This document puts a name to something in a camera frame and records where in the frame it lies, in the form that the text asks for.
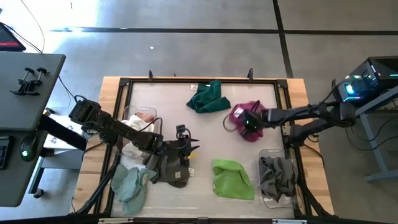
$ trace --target white cloth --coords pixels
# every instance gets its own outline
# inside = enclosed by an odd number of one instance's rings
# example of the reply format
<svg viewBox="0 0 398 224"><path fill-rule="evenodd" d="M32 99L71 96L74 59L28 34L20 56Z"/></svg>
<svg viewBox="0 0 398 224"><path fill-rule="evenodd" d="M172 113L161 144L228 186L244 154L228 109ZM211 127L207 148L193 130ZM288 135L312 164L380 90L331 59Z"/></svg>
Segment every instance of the white cloth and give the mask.
<svg viewBox="0 0 398 224"><path fill-rule="evenodd" d="M134 128L136 131L141 130L146 127L148 123L137 117L136 115L132 115L128 120L121 121L122 123ZM144 131L154 132L155 125L151 124ZM121 164L123 164L127 169L131 169L133 167L138 167L140 170L145 167L142 164L142 153L136 146L133 146L131 141L125 145L122 149L122 153L125 156L121 158Z"/></svg>

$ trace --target pink fabric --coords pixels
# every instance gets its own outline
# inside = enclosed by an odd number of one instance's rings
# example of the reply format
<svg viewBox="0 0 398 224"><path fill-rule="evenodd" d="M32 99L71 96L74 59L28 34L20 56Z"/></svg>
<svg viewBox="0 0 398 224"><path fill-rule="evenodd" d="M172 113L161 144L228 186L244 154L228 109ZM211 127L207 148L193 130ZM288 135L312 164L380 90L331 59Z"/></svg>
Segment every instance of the pink fabric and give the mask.
<svg viewBox="0 0 398 224"><path fill-rule="evenodd" d="M237 104L237 105L234 106L234 108L232 109L231 113L230 113L229 116L228 116L229 120L230 120L232 123L235 124L235 126L236 126L236 128L237 128L237 130L238 130L238 133L239 133L245 140L247 140L247 141L249 141L249 142L255 142L255 141L257 141L259 138L262 138L262 137L263 137L262 130L257 131L257 132L255 132L255 133L250 133L250 134L245 134L245 135L243 135L244 130L245 130L245 127L244 127L244 124L242 123L242 118L239 117L239 116L236 117L237 114L235 114L235 112L236 112L237 110L239 110L240 108L241 108L241 109L244 109L244 110L251 110L251 108L253 107L254 104L255 104L255 101L250 101L249 103L240 103L240 104ZM260 103L259 106L257 107L257 110L255 111L255 113L260 113L261 110L265 110L265 109L266 109L266 108Z"/></svg>

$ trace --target concrete floor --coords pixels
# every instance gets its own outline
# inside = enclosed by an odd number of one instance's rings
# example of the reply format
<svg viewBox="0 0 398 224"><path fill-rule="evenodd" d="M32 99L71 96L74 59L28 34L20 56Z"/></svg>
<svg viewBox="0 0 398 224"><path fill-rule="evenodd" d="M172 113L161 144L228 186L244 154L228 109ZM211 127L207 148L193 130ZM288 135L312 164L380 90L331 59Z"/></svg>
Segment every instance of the concrete floor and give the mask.
<svg viewBox="0 0 398 224"><path fill-rule="evenodd" d="M0 21L39 48L41 34L19 1L3 0ZM159 27L276 29L272 0L25 0L45 31L45 53L65 54L61 77L73 94L96 100L104 76L154 75L286 77L277 34L139 34L49 32L55 27ZM398 30L395 0L278 0L285 29ZM398 55L396 35L286 35L293 76L304 78L311 102L321 100L333 78L341 80L368 56ZM50 107L68 114L68 96L57 83ZM372 117L374 127L388 117ZM361 125L357 128L361 134ZM388 130L381 138L387 138ZM394 148L392 140L385 145ZM321 134L326 176L335 213L343 218L398 221L398 180L369 184L377 172L371 152L352 148L341 129ZM383 148L389 167L398 153ZM40 188L47 198L26 195L18 208L0 208L0 219L68 213L77 173L47 170Z"/></svg>

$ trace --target dark green towel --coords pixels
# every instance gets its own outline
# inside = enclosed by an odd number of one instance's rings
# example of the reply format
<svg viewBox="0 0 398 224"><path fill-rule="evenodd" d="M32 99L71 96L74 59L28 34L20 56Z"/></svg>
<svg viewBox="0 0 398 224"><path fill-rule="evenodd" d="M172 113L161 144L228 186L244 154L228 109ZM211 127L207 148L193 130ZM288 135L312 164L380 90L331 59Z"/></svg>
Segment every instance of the dark green towel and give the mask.
<svg viewBox="0 0 398 224"><path fill-rule="evenodd" d="M199 83L197 93L187 103L197 113L211 113L231 108L226 97L221 97L221 82L214 80L209 84Z"/></svg>
<svg viewBox="0 0 398 224"><path fill-rule="evenodd" d="M254 199L254 189L241 164L227 159L215 159L213 163L213 191L217 196Z"/></svg>

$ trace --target wooden table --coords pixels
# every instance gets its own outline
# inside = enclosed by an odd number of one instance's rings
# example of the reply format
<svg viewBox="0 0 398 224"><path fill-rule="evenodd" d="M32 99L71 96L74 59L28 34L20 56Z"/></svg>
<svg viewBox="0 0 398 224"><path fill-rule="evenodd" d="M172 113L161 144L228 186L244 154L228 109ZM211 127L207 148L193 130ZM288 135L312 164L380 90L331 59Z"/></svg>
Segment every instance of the wooden table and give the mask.
<svg viewBox="0 0 398 224"><path fill-rule="evenodd" d="M102 106L102 110L108 112L109 114L113 113L116 96L118 93L119 80L122 77L104 77L103 84L101 87L101 93L99 94L98 103ZM209 78L209 77L179 77L179 78L191 78L191 79L201 79L201 78ZM287 79L287 83L289 86L289 94L290 101L292 107L306 106L308 104L307 92L305 90L304 80L303 79ZM125 102L127 95L127 88L123 90L121 102ZM121 103L121 107L119 109L118 119L122 119L123 116L124 103ZM311 119L303 119L300 121L296 121L296 124L306 124L310 122ZM91 138L88 142L87 147L91 147L95 144L99 143L99 138L97 136ZM319 151L319 147L317 143L313 143L310 141L305 142L308 146ZM94 192L100 181L101 168L104 161L105 155L105 145L101 145L99 147L94 148L87 152L84 156L83 163L81 165L78 182L75 189L73 205L78 210L83 206L83 204L88 200L90 195ZM315 198L318 202L323 206L323 208L329 212L333 212L333 206L331 204L330 193L328 189L328 184L326 181L325 171L323 169L322 160L320 157L311 151L307 147L300 148L302 155L302 162L304 166L305 178L307 181L308 188L311 190L312 194L314 194ZM106 186L102 201L100 212L103 212L106 206L106 199L108 198L109 185Z"/></svg>

